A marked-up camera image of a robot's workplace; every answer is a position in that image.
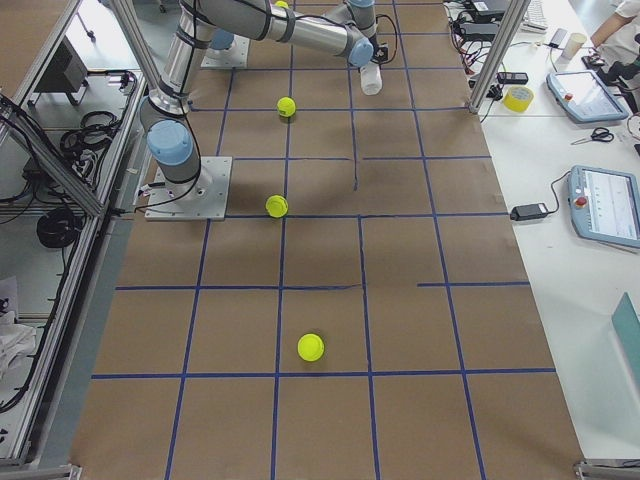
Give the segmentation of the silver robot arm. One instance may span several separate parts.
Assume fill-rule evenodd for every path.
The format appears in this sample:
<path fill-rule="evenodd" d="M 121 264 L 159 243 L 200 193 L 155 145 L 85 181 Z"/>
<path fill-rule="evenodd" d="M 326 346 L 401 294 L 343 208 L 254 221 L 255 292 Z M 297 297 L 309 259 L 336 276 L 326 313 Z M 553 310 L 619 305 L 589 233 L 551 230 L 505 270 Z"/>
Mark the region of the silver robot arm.
<path fill-rule="evenodd" d="M 213 25 L 252 40 L 273 40 L 346 56 L 375 35 L 371 1 L 344 1 L 324 14 L 304 14 L 269 1 L 200 1 Z"/>
<path fill-rule="evenodd" d="M 187 100 L 206 50 L 222 30 L 254 41 L 270 39 L 342 57 L 354 67 L 378 49 L 375 3 L 345 1 L 323 15 L 303 14 L 269 1 L 182 1 L 164 70 L 141 105 L 147 145 L 165 181 L 190 185 L 201 167 L 187 124 Z"/>

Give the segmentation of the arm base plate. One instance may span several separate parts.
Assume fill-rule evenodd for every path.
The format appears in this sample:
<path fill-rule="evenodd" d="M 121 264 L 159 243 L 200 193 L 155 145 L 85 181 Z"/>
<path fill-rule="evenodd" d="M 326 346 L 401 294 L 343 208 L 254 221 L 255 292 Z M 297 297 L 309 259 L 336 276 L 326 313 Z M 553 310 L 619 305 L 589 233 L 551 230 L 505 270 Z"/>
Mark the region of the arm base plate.
<path fill-rule="evenodd" d="M 244 69 L 248 63 L 250 40 L 238 35 L 217 36 L 209 44 L 201 67 L 205 69 Z"/>
<path fill-rule="evenodd" d="M 150 191 L 144 216 L 149 221 L 223 221 L 227 210 L 232 158 L 204 156 L 200 176 L 194 187 L 168 182 L 160 168 L 154 181 L 162 186 Z"/>

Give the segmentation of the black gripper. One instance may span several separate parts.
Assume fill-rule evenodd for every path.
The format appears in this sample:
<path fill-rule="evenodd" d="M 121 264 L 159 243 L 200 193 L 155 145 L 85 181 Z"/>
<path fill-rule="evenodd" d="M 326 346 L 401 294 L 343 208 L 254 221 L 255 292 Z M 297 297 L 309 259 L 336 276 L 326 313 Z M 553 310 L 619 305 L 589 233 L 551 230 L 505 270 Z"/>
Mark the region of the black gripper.
<path fill-rule="evenodd" d="M 375 64 L 386 64 L 389 62 L 389 46 L 387 43 L 376 44 L 371 61 Z"/>

